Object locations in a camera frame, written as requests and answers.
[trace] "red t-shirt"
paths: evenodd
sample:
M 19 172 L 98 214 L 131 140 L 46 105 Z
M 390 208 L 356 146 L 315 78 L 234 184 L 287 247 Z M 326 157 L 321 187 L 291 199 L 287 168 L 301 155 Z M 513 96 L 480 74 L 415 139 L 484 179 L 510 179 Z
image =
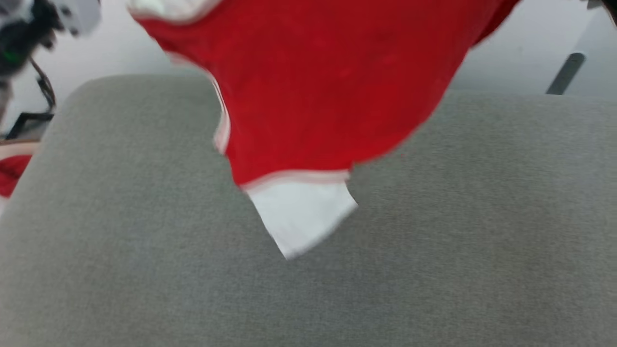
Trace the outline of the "red t-shirt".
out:
M 133 14 L 218 82 L 229 119 L 217 143 L 245 185 L 284 170 L 348 170 L 391 150 L 517 2 L 223 0 L 180 21 Z
M 0 196 L 10 198 L 32 156 L 14 156 L 0 160 Z

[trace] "gray cushion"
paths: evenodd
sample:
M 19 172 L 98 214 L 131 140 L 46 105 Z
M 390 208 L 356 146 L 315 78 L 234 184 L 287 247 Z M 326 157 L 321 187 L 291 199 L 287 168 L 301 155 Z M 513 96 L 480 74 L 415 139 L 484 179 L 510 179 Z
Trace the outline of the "gray cushion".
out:
M 88 83 L 0 223 L 0 346 L 614 346 L 617 104 L 452 92 L 285 261 L 202 77 Z

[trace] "white robot part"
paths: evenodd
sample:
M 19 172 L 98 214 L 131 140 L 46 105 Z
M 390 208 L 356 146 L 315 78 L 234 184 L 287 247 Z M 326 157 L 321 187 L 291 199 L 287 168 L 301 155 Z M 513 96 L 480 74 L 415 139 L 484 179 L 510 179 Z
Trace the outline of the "white robot part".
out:
M 73 36 L 86 36 L 101 21 L 99 0 L 49 0 L 55 5 L 63 26 Z

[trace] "white sleeve cuff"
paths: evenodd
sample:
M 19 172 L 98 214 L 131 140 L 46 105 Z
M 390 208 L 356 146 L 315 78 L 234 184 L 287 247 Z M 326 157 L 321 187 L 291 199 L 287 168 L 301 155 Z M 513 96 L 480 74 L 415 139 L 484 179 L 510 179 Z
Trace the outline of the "white sleeve cuff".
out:
M 207 15 L 222 0 L 128 0 L 134 17 L 191 22 Z
M 345 182 L 270 182 L 247 193 L 286 259 L 313 248 L 358 206 Z

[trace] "green light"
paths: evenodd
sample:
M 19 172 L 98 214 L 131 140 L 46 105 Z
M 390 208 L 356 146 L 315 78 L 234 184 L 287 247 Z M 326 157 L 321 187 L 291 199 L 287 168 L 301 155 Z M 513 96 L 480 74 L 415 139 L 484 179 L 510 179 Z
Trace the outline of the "green light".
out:
M 17 53 L 3 52 L 2 55 L 10 62 L 19 62 L 21 60 L 19 54 Z

